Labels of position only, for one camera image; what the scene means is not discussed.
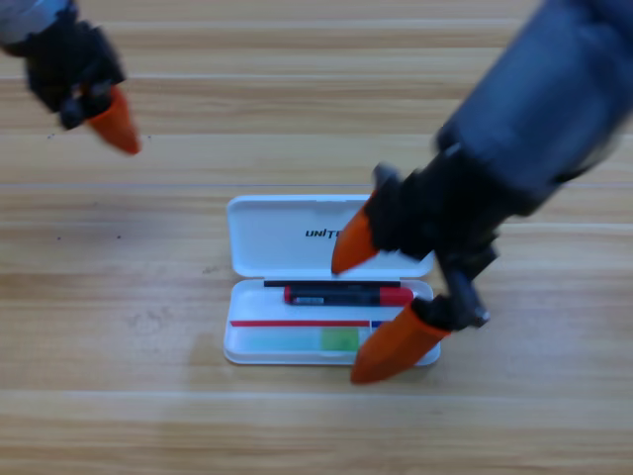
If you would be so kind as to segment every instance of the open case lid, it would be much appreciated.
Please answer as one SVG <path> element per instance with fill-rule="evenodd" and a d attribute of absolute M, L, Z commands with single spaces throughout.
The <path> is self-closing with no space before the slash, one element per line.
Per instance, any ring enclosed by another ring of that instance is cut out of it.
<path fill-rule="evenodd" d="M 336 233 L 369 195 L 252 195 L 228 203 L 232 266 L 244 277 L 314 280 L 334 278 L 330 263 Z M 340 279 L 415 278 L 427 274 L 433 256 L 413 260 L 380 253 Z"/>

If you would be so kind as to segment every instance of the green label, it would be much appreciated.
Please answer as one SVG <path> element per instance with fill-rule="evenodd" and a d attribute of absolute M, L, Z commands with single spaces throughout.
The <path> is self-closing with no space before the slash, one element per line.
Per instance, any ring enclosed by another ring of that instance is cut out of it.
<path fill-rule="evenodd" d="M 358 329 L 323 329 L 320 334 L 320 349 L 323 351 L 358 350 Z"/>

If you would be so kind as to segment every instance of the orange fingertip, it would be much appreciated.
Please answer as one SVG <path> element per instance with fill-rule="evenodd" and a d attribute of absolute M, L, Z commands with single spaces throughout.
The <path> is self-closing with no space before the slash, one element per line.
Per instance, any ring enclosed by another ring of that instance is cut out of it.
<path fill-rule="evenodd" d="M 117 86 L 112 87 L 110 108 L 87 122 L 104 142 L 131 155 L 140 152 L 140 142 L 130 117 L 128 100 Z"/>
<path fill-rule="evenodd" d="M 365 214 L 365 206 L 363 206 L 336 239 L 332 253 L 331 272 L 332 274 L 340 274 L 377 254 L 378 249 L 372 243 L 369 218 Z"/>
<path fill-rule="evenodd" d="M 380 325 L 361 346 L 350 381 L 376 383 L 411 369 L 449 334 L 425 324 L 409 304 L 392 321 Z"/>

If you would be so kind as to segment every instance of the red pen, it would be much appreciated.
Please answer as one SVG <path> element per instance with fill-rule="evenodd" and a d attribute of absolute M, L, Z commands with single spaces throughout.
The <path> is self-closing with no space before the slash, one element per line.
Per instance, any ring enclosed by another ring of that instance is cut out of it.
<path fill-rule="evenodd" d="M 406 287 L 286 286 L 284 301 L 291 305 L 404 307 L 413 300 Z"/>

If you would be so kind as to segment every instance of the table surface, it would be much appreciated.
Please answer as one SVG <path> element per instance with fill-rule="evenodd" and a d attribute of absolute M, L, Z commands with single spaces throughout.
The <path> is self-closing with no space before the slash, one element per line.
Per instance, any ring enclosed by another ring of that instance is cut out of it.
<path fill-rule="evenodd" d="M 0 63 L 0 473 L 633 471 L 628 135 L 503 226 L 478 279 L 492 321 L 432 367 L 354 387 L 223 356 L 228 200 L 423 166 L 537 2 L 80 3 L 122 54 L 143 152 L 63 134 Z"/>

